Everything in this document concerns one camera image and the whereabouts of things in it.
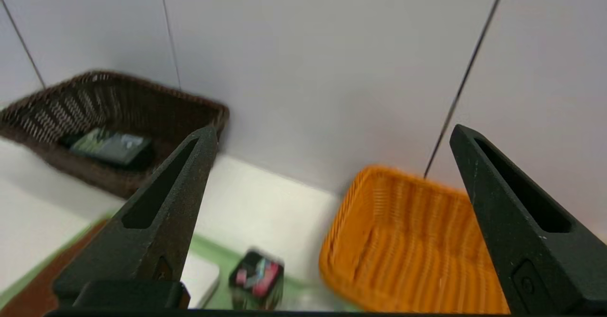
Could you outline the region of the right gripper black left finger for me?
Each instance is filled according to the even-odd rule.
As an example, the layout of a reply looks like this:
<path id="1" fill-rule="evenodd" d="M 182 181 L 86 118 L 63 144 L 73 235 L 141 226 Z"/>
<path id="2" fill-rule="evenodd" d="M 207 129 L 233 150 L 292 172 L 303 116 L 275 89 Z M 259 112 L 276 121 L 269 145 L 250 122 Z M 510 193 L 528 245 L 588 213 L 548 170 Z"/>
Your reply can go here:
<path id="1" fill-rule="evenodd" d="M 188 307 L 181 276 L 217 147 L 212 126 L 179 144 L 59 274 L 60 309 Z"/>

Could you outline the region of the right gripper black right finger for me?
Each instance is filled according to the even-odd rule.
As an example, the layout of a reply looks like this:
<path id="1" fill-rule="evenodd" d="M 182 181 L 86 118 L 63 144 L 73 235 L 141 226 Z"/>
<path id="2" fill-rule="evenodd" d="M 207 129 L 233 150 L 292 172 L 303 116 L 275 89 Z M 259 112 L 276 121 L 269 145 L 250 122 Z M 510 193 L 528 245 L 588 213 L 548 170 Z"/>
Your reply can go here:
<path id="1" fill-rule="evenodd" d="M 450 147 L 510 312 L 604 316 L 607 247 L 481 133 Z"/>

